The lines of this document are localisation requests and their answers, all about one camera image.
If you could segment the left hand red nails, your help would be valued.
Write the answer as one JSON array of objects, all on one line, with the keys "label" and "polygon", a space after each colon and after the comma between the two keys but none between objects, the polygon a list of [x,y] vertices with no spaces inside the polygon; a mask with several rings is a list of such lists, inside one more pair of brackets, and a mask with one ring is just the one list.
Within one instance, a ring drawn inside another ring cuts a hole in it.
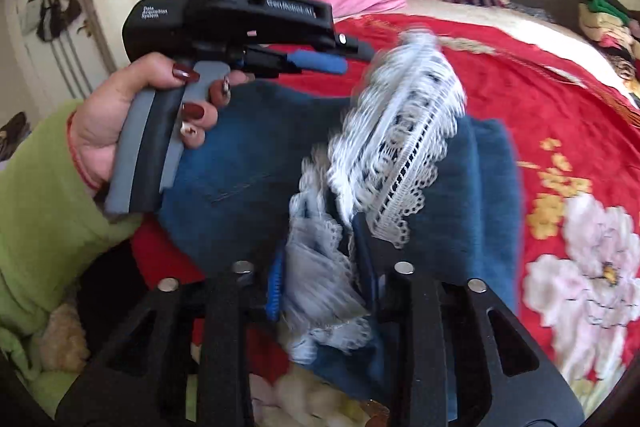
[{"label": "left hand red nails", "polygon": [[[151,53],[114,72],[78,106],[68,124],[67,142],[76,170],[91,195],[111,181],[116,145],[136,95],[146,88],[175,91],[199,79],[191,67]],[[203,145],[206,132],[216,126],[219,112],[229,105],[231,89],[254,79],[253,75],[232,70],[214,80],[203,101],[183,103],[179,135],[184,146]]]}]

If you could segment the left green sleeve forearm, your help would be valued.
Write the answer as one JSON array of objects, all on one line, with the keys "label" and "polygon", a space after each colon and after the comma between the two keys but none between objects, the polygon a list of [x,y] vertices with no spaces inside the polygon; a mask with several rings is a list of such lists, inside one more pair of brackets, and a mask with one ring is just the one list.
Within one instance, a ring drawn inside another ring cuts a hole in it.
[{"label": "left green sleeve forearm", "polygon": [[70,285],[142,221],[107,219],[90,195],[67,144],[76,108],[40,121],[1,173],[1,351],[48,415],[76,376],[44,369],[36,340]]}]

